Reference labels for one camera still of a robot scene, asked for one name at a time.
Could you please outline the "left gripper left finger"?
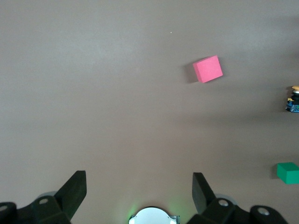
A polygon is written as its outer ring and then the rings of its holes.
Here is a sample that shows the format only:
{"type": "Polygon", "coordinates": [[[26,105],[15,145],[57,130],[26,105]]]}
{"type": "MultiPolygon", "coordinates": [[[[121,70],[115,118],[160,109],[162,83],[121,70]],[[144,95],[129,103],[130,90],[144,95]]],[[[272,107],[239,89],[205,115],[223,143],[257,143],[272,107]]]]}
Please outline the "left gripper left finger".
{"type": "Polygon", "coordinates": [[[39,197],[19,209],[14,202],[1,202],[0,222],[2,224],[70,224],[86,194],[86,172],[76,171],[53,196],[39,197]]]}

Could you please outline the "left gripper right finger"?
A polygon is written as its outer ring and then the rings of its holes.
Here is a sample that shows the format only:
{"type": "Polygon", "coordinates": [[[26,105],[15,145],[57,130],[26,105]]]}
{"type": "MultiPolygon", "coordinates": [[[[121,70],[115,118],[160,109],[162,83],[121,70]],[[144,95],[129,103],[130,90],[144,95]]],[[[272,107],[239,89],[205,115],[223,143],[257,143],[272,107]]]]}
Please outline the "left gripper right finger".
{"type": "Polygon", "coordinates": [[[189,224],[287,224],[271,207],[255,205],[245,211],[226,198],[217,198],[202,173],[192,175],[192,198],[197,214],[189,224]]]}

